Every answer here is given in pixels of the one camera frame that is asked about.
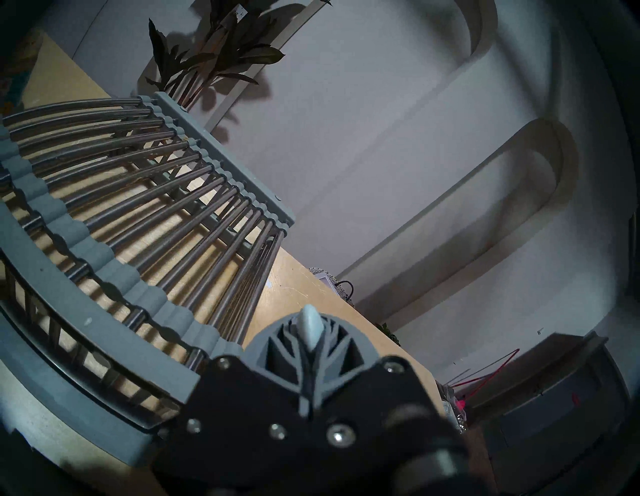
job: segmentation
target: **wooden tabletop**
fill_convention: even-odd
[[[38,61],[24,92],[23,101],[26,108],[65,100],[108,96],[48,36],[44,36]],[[110,198],[109,201],[118,201],[118,197]],[[199,236],[196,233],[194,243]],[[125,253],[124,259],[130,259],[132,255],[133,253]],[[181,256],[181,253],[176,253],[175,256]],[[284,249],[280,249],[278,253],[244,344],[249,343],[253,336],[267,325],[298,312],[307,303],[315,306],[321,313],[337,316],[355,325],[368,336],[380,355],[400,355],[407,358],[436,408],[443,413],[440,395],[431,373],[336,296]],[[166,343],[159,336],[147,340],[157,347]],[[183,354],[184,350],[179,348],[172,356],[180,360]],[[104,492],[134,494],[144,491],[162,494],[148,470],[128,467],[79,436],[44,408],[2,363],[0,408],[4,410],[5,417],[10,419],[10,427],[22,432],[28,442],[40,452]]]

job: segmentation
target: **white wall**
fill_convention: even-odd
[[[500,129],[516,131],[549,112],[575,143],[579,178],[570,203],[509,257],[480,271],[436,306],[430,305],[427,293],[388,318],[403,347],[441,381],[468,367],[479,369],[515,348],[524,352],[552,332],[586,334],[626,284],[634,176],[602,61],[575,20],[554,18],[544,4],[497,1],[496,7],[497,43],[456,80],[468,77],[472,86],[487,73],[500,76],[483,88],[474,86],[477,100],[502,95],[491,110],[473,105],[478,119],[492,123],[490,130],[478,127],[476,134],[485,140],[493,137],[495,143]],[[556,81],[550,84],[554,26],[559,28],[559,63]],[[531,89],[524,92],[521,81],[530,82]],[[530,109],[504,105],[510,98],[535,103],[536,94],[550,94],[551,88],[558,93],[550,110],[539,104]]]

